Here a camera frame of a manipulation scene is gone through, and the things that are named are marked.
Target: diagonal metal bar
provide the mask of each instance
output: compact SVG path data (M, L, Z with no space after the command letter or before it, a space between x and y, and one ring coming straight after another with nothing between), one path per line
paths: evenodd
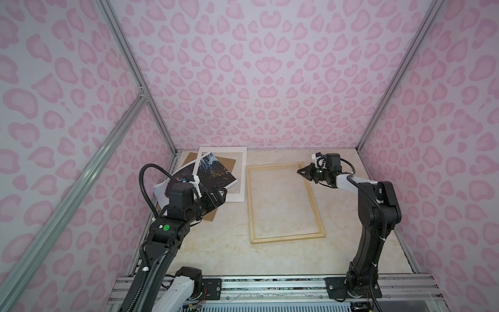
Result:
M160 133L163 136L163 139L165 140L165 142L167 142L170 152L175 155L177 153L175 144L173 143L173 140L168 133L168 129L163 121L163 118L161 118L157 104L151 96L151 92L147 87L144 76L142 76L142 73L140 72L137 61L133 56L132 49L130 48L128 41L126 40L125 35L121 31L118 17L113 9L113 6L109 2L109 0L96 0L95 2L97 2L97 5L99 6L103 17L106 20L114 39L116 40L116 43L118 44L118 47L123 54L128 67L130 68L130 72L137 83L137 86L142 90L142 92L144 92L145 96L149 98L148 100L151 104L151 112L153 114L154 121L160 129Z
M146 97L139 95L128 109L125 116L121 118L116 127L103 142L102 147L97 154L90 160L78 181L74 183L73 187L57 206L50 219L43 228L41 228L28 250L12 268L9 275L2 283L2 289L0 290L0 312L8 312L14 307L25 287L45 260L50 249L73 217L76 209L78 209L83 202L88 191L99 177L145 103Z
M441 9L444 7L446 1L447 0L433 0L433 2L430 4L428 11L426 11L425 17L423 18L423 21L419 25L419 28L416 31L416 34L414 35L414 38L412 39L411 43L407 48L407 52L405 53L402 61L400 62L399 67L395 71L395 75L393 75L393 78L390 81L388 87L386 88L386 91L383 94L383 97L381 98L378 107L374 111L371 120L369 120L369 123L367 124L366 127L366 131L364 131L364 134L360 138L359 144L357 145L358 151L361 151L366 146L369 137L374 131L374 127L381 118L381 114L390 103L392 94L395 92L397 87L402 82L405 73L408 71L409 66L416 57L419 48L423 45L425 39L430 34L430 31L432 30L433 25L435 24L439 16L439 13Z

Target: wall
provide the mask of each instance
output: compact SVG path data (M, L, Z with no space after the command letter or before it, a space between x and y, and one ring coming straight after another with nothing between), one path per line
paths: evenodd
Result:
M101 311L116 277L131 265L150 209L140 193L140 168L167 166L171 155L145 107L123 138L13 311ZM146 189L162 174L148 169Z
M356 146L431 1L111 2L193 149Z
M96 9L1 3L0 283L138 94Z
M448 3L361 153L453 312L499 305L497 16L497 1Z

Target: brown cardboard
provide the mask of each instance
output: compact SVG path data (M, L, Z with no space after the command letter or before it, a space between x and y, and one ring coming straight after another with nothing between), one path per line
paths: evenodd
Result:
M190 163L191 161L193 160L196 160L198 154L197 153L189 153L187 155L187 158L186 160L184 161L184 163L182 164L182 166L186 165L187 163ZM224 167L227 168L227 170L232 173L232 170L234 169L234 166L236 164L236 160L235 159L230 159L230 158L224 158L224 157L218 157L217 156L217 159L222 163L222 165ZM215 214L217 213L217 210L213 210L212 212L206 214L204 217L203 217L203 220L206 220L206 221L213 221L213 219L215 218Z

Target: white paper frame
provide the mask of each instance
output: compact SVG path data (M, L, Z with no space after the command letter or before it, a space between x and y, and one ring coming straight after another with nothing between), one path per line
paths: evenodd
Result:
M241 187L239 188L239 193L227 193L225 199L226 202L237 202L242 203L245 201L246 195L246 153L248 148L245 146L237 147L212 147L212 146L200 146L198 155L196 157L196 163L194 164L193 175L198 173L199 162L203 157L203 153L242 153L242 168L241 168Z

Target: pink patterned wall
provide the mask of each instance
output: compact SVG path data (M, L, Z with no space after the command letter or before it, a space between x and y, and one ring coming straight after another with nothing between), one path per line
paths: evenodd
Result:
M498 16L498 1L450 1L361 153L453 312L499 306Z
M356 146L430 0L113 0L178 148Z
M140 168L168 165L171 155L143 109L13 311L101 311L116 277L126 274L150 209L140 193ZM152 196L161 173L148 169Z
M1 283L138 90L92 0L0 7Z

